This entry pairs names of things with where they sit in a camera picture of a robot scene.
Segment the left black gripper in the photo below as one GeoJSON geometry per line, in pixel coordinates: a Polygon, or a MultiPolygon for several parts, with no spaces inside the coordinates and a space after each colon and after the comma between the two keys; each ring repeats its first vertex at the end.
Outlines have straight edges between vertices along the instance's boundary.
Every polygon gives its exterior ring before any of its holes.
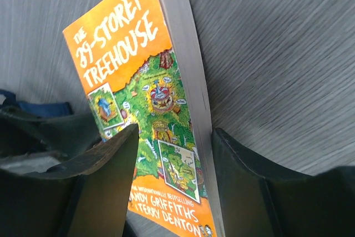
{"type": "Polygon", "coordinates": [[[101,141],[91,113],[43,118],[1,108],[1,170],[44,173],[101,141]]]}

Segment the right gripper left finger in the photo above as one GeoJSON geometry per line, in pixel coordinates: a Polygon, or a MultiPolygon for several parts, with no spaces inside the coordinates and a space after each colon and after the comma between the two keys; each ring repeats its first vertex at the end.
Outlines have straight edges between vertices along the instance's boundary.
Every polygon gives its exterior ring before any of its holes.
{"type": "Polygon", "coordinates": [[[1,170],[2,236],[129,236],[126,214],[138,152],[132,124],[47,171],[1,170]]]}

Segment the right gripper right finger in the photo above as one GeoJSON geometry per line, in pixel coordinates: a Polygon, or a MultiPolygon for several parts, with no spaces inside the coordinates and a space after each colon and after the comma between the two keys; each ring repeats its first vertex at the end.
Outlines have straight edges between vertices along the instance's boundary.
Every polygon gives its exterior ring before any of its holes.
{"type": "Polygon", "coordinates": [[[245,147],[223,129],[212,152],[227,236],[353,236],[354,167],[311,176],[245,147]]]}

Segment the navy blue student backpack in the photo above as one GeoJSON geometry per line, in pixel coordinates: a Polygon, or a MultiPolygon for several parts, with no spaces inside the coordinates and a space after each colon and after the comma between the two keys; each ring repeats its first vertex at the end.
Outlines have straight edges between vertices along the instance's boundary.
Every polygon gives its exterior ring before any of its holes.
{"type": "Polygon", "coordinates": [[[1,95],[4,96],[4,101],[1,104],[3,107],[16,107],[27,113],[43,117],[54,118],[73,115],[74,112],[69,102],[34,104],[25,101],[16,100],[16,95],[13,92],[1,89],[1,95]]]}

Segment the orange green treehouse book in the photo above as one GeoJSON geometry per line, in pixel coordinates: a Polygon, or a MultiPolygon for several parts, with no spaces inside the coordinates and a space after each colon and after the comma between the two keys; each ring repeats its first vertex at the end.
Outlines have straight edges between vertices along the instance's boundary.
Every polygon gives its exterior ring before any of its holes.
{"type": "Polygon", "coordinates": [[[63,35],[102,138],[138,126],[129,211],[178,236],[222,236],[190,1],[102,0],[63,35]]]}

